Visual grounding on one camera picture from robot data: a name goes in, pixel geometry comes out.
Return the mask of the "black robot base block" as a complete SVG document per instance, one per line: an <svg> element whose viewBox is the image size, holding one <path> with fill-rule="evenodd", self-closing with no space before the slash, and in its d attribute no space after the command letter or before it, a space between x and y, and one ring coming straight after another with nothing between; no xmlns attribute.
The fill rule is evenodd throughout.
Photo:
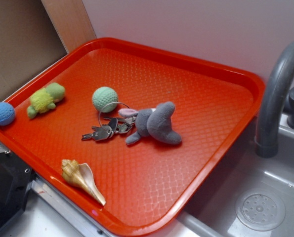
<svg viewBox="0 0 294 237"><path fill-rule="evenodd" d="M0 153L0 232L25 212L34 174L17 154Z"/></svg>

